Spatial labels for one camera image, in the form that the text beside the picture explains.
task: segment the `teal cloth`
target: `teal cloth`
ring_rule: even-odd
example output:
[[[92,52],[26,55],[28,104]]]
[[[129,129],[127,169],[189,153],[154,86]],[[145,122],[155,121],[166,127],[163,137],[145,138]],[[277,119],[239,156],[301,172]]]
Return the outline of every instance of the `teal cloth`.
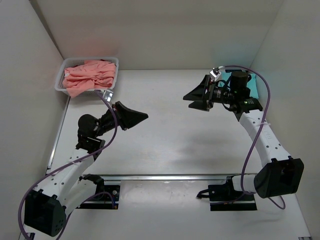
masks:
[[[256,84],[256,75],[255,74],[250,74],[250,75],[251,75],[251,80],[246,85],[250,89],[250,97],[259,99],[257,84]],[[231,72],[223,72],[221,76],[223,80],[227,81],[228,78],[231,76]],[[218,87],[223,87],[223,86],[224,86],[224,83],[219,82]]]

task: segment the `white wall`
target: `white wall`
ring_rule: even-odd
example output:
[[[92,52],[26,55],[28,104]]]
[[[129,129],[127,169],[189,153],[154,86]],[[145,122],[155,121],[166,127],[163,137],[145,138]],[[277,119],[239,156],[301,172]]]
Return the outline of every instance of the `white wall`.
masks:
[[[313,239],[320,239],[320,1],[287,0],[252,68],[271,88],[267,115],[287,150],[304,162],[297,196]],[[259,92],[266,99],[263,84]]]
[[[126,70],[250,65],[283,2],[31,1],[37,1],[64,58],[117,55]]]
[[[66,98],[54,91],[62,57],[28,0],[0,0],[0,239],[16,240],[17,210],[45,173]]]

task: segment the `pink towel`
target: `pink towel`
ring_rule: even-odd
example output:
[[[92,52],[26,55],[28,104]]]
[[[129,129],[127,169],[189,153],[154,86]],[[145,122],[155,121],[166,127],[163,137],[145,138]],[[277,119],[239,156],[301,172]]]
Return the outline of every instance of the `pink towel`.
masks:
[[[63,86],[74,98],[88,89],[107,89],[114,83],[116,65],[102,60],[86,60],[84,65],[64,70]]]

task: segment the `white plastic basket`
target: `white plastic basket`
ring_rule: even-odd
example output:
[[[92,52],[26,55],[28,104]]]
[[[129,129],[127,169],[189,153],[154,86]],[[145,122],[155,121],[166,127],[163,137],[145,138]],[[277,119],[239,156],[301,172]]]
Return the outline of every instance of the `white plastic basket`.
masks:
[[[85,60],[106,60],[108,62],[111,62],[115,64],[115,74],[113,79],[113,84],[108,89],[113,89],[117,82],[117,76],[118,76],[118,69],[119,69],[119,60],[116,57],[113,56],[92,56],[92,57],[69,57],[65,59],[60,67],[59,73],[57,74],[55,78],[55,85],[54,88],[57,91],[64,92],[69,96],[69,93],[67,92],[67,89],[63,85],[63,81],[65,79],[65,69],[66,68],[72,68],[75,66],[83,65],[85,64]],[[87,91],[84,91],[83,93],[79,94],[78,96],[92,96],[95,95],[94,93],[95,89],[88,89]]]

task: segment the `white table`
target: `white table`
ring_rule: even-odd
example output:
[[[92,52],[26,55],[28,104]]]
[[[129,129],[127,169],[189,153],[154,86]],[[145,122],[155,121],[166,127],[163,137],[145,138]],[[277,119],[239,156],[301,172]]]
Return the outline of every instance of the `white table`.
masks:
[[[189,102],[182,100],[207,73],[119,72],[112,101],[149,118],[128,131],[118,128],[112,145],[85,171],[122,180],[119,209],[75,210],[61,239],[298,240],[310,236],[294,194],[284,197],[286,210],[256,196],[258,211],[237,212],[210,212],[207,199],[195,198],[208,188],[213,175],[239,174],[252,143],[233,113],[221,105],[204,112],[188,108]],[[75,148],[79,117],[99,118],[106,110],[98,98],[70,100],[51,169],[64,165]],[[102,138],[108,141],[112,134]],[[260,169],[254,151],[247,172]],[[36,233],[35,239],[50,237]]]

